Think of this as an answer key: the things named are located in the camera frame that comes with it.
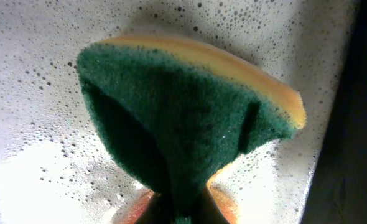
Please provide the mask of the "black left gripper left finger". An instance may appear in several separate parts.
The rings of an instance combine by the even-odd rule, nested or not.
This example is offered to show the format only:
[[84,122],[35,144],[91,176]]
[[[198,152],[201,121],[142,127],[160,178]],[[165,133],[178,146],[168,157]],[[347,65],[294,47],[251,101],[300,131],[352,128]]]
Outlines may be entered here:
[[169,196],[153,194],[135,224],[171,224],[173,206]]

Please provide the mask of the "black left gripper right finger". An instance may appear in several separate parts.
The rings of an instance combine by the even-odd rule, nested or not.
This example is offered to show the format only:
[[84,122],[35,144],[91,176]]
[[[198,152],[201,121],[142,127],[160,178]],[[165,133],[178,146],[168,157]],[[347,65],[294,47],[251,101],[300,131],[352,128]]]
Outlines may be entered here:
[[204,187],[192,205],[193,224],[229,224],[220,212],[209,189]]

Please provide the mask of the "yellow green scrubbing sponge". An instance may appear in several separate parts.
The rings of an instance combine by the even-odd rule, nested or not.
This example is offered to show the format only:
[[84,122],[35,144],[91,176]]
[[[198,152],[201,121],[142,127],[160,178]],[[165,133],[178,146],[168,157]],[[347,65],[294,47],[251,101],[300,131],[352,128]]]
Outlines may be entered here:
[[[210,44],[121,35],[77,56],[86,108],[115,163],[169,196],[171,223],[192,223],[192,205],[237,157],[289,139],[307,120],[300,94]],[[224,196],[212,194],[232,212]]]

